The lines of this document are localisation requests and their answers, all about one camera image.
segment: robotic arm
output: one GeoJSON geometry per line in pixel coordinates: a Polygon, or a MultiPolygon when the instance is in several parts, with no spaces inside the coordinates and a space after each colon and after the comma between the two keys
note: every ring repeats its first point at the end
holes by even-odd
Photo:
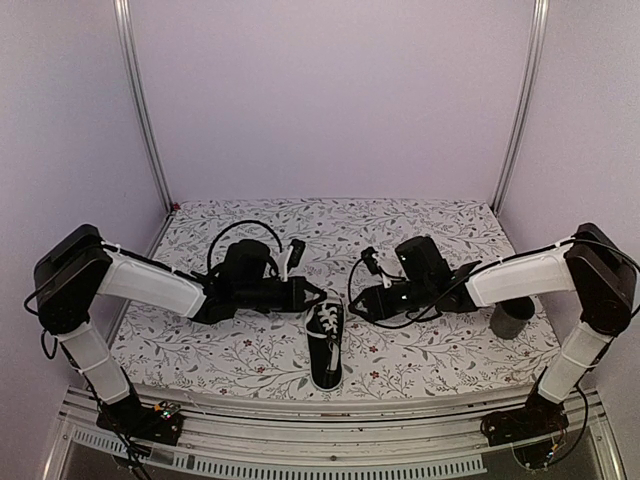
{"type": "MultiPolygon", "coordinates": [[[[365,252],[369,270],[384,272],[365,252]]],[[[477,269],[479,262],[470,263],[452,272],[431,238],[416,237],[396,249],[408,280],[366,288],[349,309],[377,322],[423,307],[469,312],[530,295],[575,291],[583,309],[580,323],[534,385],[525,406],[483,419],[482,432],[490,445],[517,442],[568,426],[562,402],[629,326],[636,272],[616,252],[598,227],[585,224],[571,239],[554,246],[477,269]]]]}
{"type": "Polygon", "coordinates": [[[278,261],[254,240],[232,244],[225,260],[207,275],[188,275],[103,241],[83,225],[42,258],[34,271],[38,317],[62,345],[71,364],[90,383],[101,403],[100,427],[175,445],[182,417],[179,407],[144,407],[104,339],[89,319],[96,295],[113,295],[161,307],[213,324],[232,318],[238,308],[261,312],[303,312],[326,298],[304,277],[289,276],[304,251],[294,240],[278,261]],[[279,277],[264,278],[269,266],[279,277]]]}

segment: lavender wall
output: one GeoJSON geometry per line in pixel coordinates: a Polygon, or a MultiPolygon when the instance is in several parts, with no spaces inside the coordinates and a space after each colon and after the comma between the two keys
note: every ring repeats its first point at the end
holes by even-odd
{"type": "Polygon", "coordinates": [[[133,2],[172,192],[489,198],[533,3],[133,2]]]}
{"type": "MultiPolygon", "coordinates": [[[[592,221],[640,260],[640,3],[552,2],[544,48],[502,223],[523,250],[592,221]]],[[[548,305],[564,337],[578,306],[560,295],[548,305]]],[[[636,319],[596,370],[630,479],[640,478],[638,345],[636,319]]]]}
{"type": "MultiPolygon", "coordinates": [[[[62,355],[45,359],[22,310],[33,266],[83,222],[143,249],[162,213],[112,2],[4,2],[0,65],[0,477],[32,479],[76,378],[62,355]]],[[[94,316],[103,328],[112,306],[94,316]]]]}

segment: wire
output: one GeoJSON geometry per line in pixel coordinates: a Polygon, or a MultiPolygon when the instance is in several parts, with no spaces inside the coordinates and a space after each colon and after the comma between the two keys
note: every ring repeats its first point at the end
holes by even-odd
{"type": "MultiPolygon", "coordinates": [[[[561,461],[563,461],[565,458],[567,458],[569,455],[571,455],[571,453],[580,444],[580,440],[582,440],[582,437],[584,436],[584,434],[585,434],[585,432],[587,430],[587,423],[589,422],[589,400],[587,400],[587,396],[584,394],[584,392],[580,388],[580,385],[576,385],[576,390],[578,391],[578,393],[582,397],[582,400],[584,401],[584,419],[582,420],[582,428],[580,429],[580,433],[578,433],[578,438],[576,438],[576,441],[573,442],[573,445],[571,445],[571,447],[569,447],[569,450],[567,450],[564,453],[564,455],[562,455],[561,457],[557,457],[557,458],[555,458],[555,456],[554,456],[554,458],[544,468],[548,468],[548,467],[551,467],[553,465],[556,465],[556,464],[560,463],[561,461]]],[[[532,470],[543,470],[544,468],[536,468],[536,469],[532,469],[532,470]]]]}
{"type": "Polygon", "coordinates": [[[247,224],[253,224],[253,225],[260,225],[262,228],[264,228],[265,230],[267,230],[271,236],[276,240],[276,243],[278,244],[278,248],[280,249],[280,253],[282,253],[282,242],[280,241],[280,237],[278,237],[278,234],[275,232],[275,230],[273,228],[271,228],[269,225],[267,225],[264,222],[261,222],[260,220],[240,220],[239,222],[235,222],[232,223],[231,225],[229,225],[228,227],[224,228],[217,236],[216,238],[213,239],[213,242],[211,242],[211,245],[209,246],[209,251],[207,252],[207,271],[211,271],[213,268],[213,265],[211,265],[211,259],[213,256],[213,249],[215,248],[216,244],[220,241],[220,239],[222,238],[222,236],[227,233],[229,230],[239,227],[240,225],[247,225],[247,224]]]}
{"type": "Polygon", "coordinates": [[[56,353],[58,353],[58,339],[56,337],[53,337],[53,350],[49,352],[49,349],[47,348],[47,344],[45,342],[46,335],[47,335],[47,329],[44,328],[42,330],[42,334],[40,335],[40,346],[42,347],[42,351],[44,352],[44,355],[49,360],[53,360],[54,358],[56,358],[56,353]]]}
{"type": "Polygon", "coordinates": [[[102,408],[103,402],[102,402],[102,400],[100,400],[100,397],[98,397],[98,393],[96,392],[96,389],[93,387],[93,385],[91,384],[91,382],[88,379],[87,379],[87,385],[89,386],[89,390],[91,391],[91,395],[93,395],[93,399],[96,401],[96,406],[98,407],[98,410],[100,411],[100,413],[102,413],[102,415],[104,415],[104,418],[107,419],[107,421],[111,425],[111,428],[113,429],[113,433],[116,434],[116,436],[118,437],[118,440],[120,440],[120,442],[122,442],[122,444],[124,445],[125,452],[127,453],[127,458],[129,460],[129,463],[131,465],[133,465],[132,467],[130,467],[129,471],[138,480],[153,480],[151,478],[151,476],[149,475],[149,473],[147,472],[147,470],[142,465],[142,462],[140,462],[140,458],[138,457],[138,453],[136,452],[136,449],[139,449],[138,445],[136,445],[134,442],[132,442],[130,437],[122,435],[122,433],[120,433],[118,431],[118,428],[117,428],[115,422],[113,420],[111,420],[109,415],[102,408]],[[139,475],[138,472],[136,471],[136,469],[140,470],[142,475],[139,475]]]}

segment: black sneaker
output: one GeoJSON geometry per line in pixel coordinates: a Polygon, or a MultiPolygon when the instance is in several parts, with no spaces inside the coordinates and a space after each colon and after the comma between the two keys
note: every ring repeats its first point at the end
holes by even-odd
{"type": "Polygon", "coordinates": [[[311,381],[318,390],[335,390],[342,381],[340,344],[344,327],[344,305],[340,297],[329,296],[309,310],[305,327],[311,360],[311,381]]]}

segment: floral tablecloth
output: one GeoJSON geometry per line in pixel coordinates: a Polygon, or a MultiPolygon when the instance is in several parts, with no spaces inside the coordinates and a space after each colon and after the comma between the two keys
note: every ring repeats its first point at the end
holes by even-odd
{"type": "MultiPolygon", "coordinates": [[[[225,226],[243,219],[273,226],[285,245],[299,238],[307,249],[295,274],[346,294],[349,270],[369,245],[400,267],[394,247],[431,235],[452,268],[491,261],[513,250],[489,207],[474,201],[304,199],[186,202],[176,213],[154,258],[204,272],[207,248],[225,226]]],[[[261,227],[245,225],[216,248],[241,238],[269,245],[261,227]]],[[[354,292],[378,282],[357,270],[354,292]]],[[[431,323],[384,330],[348,314],[342,345],[341,387],[321,393],[309,381],[302,314],[240,311],[208,326],[132,303],[112,352],[136,383],[216,395],[289,400],[358,400],[452,395],[531,383],[558,342],[539,302],[537,314],[515,340],[489,329],[491,310],[446,314],[431,323]]]]}

